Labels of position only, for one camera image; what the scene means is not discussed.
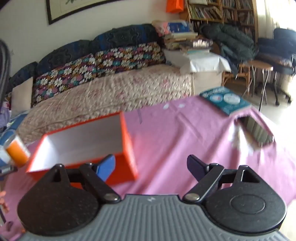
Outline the stack of books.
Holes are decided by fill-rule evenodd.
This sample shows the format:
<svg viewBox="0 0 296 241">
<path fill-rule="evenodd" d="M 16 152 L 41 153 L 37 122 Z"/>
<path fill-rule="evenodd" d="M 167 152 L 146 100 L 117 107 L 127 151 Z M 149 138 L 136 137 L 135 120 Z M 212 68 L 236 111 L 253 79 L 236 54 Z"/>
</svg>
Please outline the stack of books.
<svg viewBox="0 0 296 241">
<path fill-rule="evenodd" d="M 213 41 L 200 37 L 192 30 L 190 23 L 186 21 L 168 22 L 164 25 L 163 39 L 168 50 L 193 50 L 211 49 Z"/>
</svg>

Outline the orange cup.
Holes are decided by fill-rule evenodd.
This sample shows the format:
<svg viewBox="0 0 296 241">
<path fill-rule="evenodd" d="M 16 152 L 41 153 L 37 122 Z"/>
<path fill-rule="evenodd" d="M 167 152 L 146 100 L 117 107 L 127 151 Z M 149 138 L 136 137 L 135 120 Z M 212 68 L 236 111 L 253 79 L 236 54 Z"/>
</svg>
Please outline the orange cup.
<svg viewBox="0 0 296 241">
<path fill-rule="evenodd" d="M 25 166 L 29 161 L 31 154 L 20 137 L 16 134 L 11 135 L 6 140 L 4 149 L 18 168 Z"/>
</svg>

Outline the floral pillow right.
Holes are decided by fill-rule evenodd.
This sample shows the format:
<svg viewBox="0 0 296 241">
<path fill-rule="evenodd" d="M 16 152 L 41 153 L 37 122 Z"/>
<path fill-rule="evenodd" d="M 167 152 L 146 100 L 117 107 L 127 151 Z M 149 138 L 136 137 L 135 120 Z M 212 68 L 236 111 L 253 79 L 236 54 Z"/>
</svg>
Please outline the floral pillow right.
<svg viewBox="0 0 296 241">
<path fill-rule="evenodd" d="M 166 61 L 157 42 L 99 51 L 95 59 L 99 77 L 159 65 Z"/>
</svg>

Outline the orange cardboard box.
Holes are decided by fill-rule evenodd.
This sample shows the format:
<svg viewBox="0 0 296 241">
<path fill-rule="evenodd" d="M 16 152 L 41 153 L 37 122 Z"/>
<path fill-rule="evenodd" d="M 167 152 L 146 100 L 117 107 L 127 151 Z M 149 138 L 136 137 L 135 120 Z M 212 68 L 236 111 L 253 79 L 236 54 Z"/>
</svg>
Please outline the orange cardboard box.
<svg viewBox="0 0 296 241">
<path fill-rule="evenodd" d="M 115 169 L 108 185 L 134 181 L 138 169 L 123 112 L 77 123 L 44 134 L 30 158 L 26 172 L 39 180 L 56 164 L 77 168 L 115 156 Z"/>
</svg>

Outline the floral pillow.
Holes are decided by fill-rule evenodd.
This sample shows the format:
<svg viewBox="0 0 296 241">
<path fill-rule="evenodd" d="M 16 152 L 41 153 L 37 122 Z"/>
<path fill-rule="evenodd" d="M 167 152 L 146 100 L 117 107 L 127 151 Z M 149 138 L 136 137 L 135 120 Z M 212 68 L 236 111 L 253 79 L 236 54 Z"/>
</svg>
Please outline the floral pillow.
<svg viewBox="0 0 296 241">
<path fill-rule="evenodd" d="M 99 77 L 159 65 L 166 61 L 157 42 L 99 51 L 95 59 Z"/>
<path fill-rule="evenodd" d="M 95 57 L 89 54 L 42 74 L 33 85 L 32 105 L 90 82 L 96 77 L 96 72 Z"/>
</svg>

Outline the dark blue back cushion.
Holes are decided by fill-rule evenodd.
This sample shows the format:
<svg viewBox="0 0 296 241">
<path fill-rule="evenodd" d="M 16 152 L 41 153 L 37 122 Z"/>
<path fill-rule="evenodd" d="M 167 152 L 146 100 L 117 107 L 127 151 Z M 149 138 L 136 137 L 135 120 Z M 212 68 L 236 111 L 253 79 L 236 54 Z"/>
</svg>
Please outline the dark blue back cushion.
<svg viewBox="0 0 296 241">
<path fill-rule="evenodd" d="M 113 28 L 98 35 L 92 41 L 78 40 L 68 43 L 47 54 L 39 62 L 32 62 L 21 68 L 10 78 L 6 93 L 12 92 L 14 87 L 22 84 L 31 77 L 36 79 L 50 70 L 90 53 L 95 54 L 103 50 L 130 47 L 150 42 L 157 42 L 160 46 L 163 44 L 161 37 L 152 24 L 140 24 Z"/>
</svg>

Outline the dark office chair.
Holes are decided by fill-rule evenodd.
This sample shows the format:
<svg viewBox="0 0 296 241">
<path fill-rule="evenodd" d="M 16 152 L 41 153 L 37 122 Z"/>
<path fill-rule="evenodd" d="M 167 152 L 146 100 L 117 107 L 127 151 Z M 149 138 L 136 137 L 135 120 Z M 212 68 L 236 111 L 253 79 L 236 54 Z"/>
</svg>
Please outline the dark office chair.
<svg viewBox="0 0 296 241">
<path fill-rule="evenodd" d="M 280 74 L 295 76 L 295 31 L 276 28 L 273 30 L 273 38 L 258 38 L 259 51 L 257 60 L 273 66 L 274 76 L 268 84 L 275 95 L 275 105 L 279 106 L 278 93 L 285 95 L 287 102 L 292 102 L 292 97 L 278 85 Z"/>
</svg>

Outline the dark green padded jacket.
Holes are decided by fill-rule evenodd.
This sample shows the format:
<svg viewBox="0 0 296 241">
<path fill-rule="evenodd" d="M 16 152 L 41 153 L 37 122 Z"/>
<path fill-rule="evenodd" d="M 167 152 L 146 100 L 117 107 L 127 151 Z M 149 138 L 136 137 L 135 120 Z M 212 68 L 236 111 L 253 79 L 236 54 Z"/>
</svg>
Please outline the dark green padded jacket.
<svg viewBox="0 0 296 241">
<path fill-rule="evenodd" d="M 238 74 L 240 63 L 253 60 L 258 53 L 255 42 L 237 27 L 220 23 L 203 24 L 200 33 L 219 46 L 221 56 L 228 61 L 234 75 Z"/>
</svg>

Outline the cream cushion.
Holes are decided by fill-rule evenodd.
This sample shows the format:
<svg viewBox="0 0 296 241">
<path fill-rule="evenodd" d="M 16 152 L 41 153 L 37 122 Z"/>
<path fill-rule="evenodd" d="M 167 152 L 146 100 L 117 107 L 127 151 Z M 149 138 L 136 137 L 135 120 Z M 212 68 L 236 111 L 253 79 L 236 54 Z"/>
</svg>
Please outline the cream cushion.
<svg viewBox="0 0 296 241">
<path fill-rule="evenodd" d="M 31 109 L 33 77 L 13 88 L 11 94 L 11 115 L 17 116 Z"/>
</svg>

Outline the teal book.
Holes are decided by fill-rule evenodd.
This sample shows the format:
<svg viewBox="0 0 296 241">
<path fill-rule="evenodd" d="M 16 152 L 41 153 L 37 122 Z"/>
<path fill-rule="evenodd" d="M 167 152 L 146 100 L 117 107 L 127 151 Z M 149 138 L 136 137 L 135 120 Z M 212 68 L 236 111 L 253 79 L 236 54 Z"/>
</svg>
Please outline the teal book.
<svg viewBox="0 0 296 241">
<path fill-rule="evenodd" d="M 251 107 L 251 103 L 224 86 L 203 91 L 199 95 L 228 116 Z"/>
</svg>

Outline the floral pillow left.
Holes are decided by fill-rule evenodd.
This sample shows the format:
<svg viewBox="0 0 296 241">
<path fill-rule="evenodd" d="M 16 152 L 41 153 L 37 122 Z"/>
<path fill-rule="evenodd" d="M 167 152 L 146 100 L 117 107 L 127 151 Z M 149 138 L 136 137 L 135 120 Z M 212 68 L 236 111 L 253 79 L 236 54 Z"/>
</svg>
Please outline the floral pillow left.
<svg viewBox="0 0 296 241">
<path fill-rule="evenodd" d="M 96 72 L 95 57 L 89 54 L 42 74 L 33 85 L 32 105 L 90 82 L 96 77 Z"/>
</svg>

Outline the orange paper bag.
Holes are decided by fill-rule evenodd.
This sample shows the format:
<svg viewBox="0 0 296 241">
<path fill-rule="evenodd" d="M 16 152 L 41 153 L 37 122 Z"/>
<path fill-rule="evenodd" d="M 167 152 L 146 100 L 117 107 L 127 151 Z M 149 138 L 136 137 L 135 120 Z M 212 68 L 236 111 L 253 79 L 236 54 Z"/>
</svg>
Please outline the orange paper bag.
<svg viewBox="0 0 296 241">
<path fill-rule="evenodd" d="M 167 0 L 166 12 L 167 13 L 180 13 L 184 11 L 184 0 Z"/>
</svg>

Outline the framed wall picture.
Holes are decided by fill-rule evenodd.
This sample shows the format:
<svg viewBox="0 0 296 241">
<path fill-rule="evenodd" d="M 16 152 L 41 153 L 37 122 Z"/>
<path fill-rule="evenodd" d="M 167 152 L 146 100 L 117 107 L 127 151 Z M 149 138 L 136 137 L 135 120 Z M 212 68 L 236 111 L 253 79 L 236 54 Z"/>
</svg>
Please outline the framed wall picture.
<svg viewBox="0 0 296 241">
<path fill-rule="evenodd" d="M 117 0 L 46 0 L 49 25 L 80 11 Z"/>
</svg>

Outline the beige quilted bed cover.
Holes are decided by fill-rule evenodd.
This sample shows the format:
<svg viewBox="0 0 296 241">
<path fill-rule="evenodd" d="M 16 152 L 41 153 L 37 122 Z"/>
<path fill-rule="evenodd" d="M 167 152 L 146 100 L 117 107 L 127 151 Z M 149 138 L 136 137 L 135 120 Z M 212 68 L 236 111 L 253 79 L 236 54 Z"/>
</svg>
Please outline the beige quilted bed cover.
<svg viewBox="0 0 296 241">
<path fill-rule="evenodd" d="M 131 111 L 194 94 L 194 77 L 154 65 L 95 78 L 34 106 L 16 130 L 25 144 L 50 131 L 119 111 Z"/>
</svg>

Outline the black framed mirror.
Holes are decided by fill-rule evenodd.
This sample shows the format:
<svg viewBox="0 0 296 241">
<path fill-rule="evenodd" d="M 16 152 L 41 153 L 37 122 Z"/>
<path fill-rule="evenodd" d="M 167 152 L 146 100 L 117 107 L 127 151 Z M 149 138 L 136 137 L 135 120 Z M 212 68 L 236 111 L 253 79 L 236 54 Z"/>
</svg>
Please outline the black framed mirror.
<svg viewBox="0 0 296 241">
<path fill-rule="evenodd" d="M 251 137 L 253 143 L 259 147 L 264 147 L 274 142 L 274 136 L 262 127 L 253 117 L 243 116 L 237 118 L 237 122 L 243 130 Z"/>
</svg>

